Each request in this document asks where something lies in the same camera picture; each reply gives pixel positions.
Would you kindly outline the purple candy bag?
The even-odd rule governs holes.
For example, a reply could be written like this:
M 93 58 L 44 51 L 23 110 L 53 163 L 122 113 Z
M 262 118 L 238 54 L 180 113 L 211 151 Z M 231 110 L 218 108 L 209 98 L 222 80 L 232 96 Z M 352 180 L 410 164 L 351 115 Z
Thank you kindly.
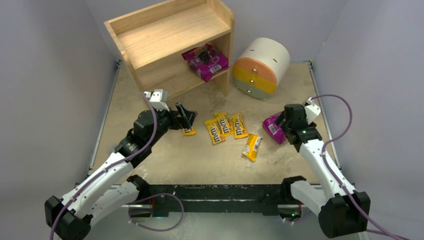
M 282 112 L 278 112 L 270 117 L 266 118 L 262 122 L 262 128 L 268 133 L 268 135 L 279 145 L 287 140 L 285 133 L 280 126 L 275 124 L 275 120 Z
M 228 58 L 210 44 L 190 49 L 181 56 L 190 69 L 205 83 L 230 67 Z

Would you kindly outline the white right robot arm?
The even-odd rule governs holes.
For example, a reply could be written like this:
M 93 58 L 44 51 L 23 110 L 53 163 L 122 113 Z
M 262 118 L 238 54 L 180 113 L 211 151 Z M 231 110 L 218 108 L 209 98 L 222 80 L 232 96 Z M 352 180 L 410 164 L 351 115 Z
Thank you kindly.
M 364 232 L 368 220 L 362 215 L 370 211 L 371 200 L 366 192 L 358 192 L 327 155 L 324 141 L 314 119 L 321 109 L 314 103 L 287 104 L 275 120 L 290 145 L 307 161 L 321 185 L 312 187 L 301 177 L 283 180 L 292 198 L 305 204 L 313 212 L 328 238 Z

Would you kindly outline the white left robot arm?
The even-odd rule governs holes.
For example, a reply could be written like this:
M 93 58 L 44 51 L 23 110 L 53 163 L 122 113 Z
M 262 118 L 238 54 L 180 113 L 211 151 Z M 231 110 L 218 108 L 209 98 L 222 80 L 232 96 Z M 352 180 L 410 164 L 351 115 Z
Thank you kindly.
M 121 206 L 150 198 L 150 185 L 138 175 L 130 176 L 117 188 L 111 187 L 145 160 L 168 130 L 192 126 L 198 113 L 180 103 L 175 106 L 176 110 L 142 111 L 103 165 L 67 194 L 51 196 L 44 203 L 51 237 L 82 240 L 94 225 Z

